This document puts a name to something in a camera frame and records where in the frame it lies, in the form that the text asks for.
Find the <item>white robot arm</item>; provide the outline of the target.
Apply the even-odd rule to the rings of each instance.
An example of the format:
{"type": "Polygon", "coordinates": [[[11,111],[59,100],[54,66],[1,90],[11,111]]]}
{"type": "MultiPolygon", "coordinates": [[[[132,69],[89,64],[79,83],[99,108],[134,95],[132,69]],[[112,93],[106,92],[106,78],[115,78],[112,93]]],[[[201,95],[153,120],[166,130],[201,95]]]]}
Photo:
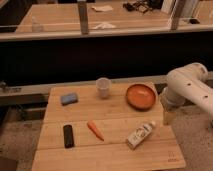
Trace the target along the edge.
{"type": "Polygon", "coordinates": [[[164,107],[164,125],[171,124],[175,118],[174,110],[186,100],[213,117],[213,88],[205,84],[207,77],[207,68],[197,62],[173,69],[166,75],[167,86],[160,95],[164,107]]]}

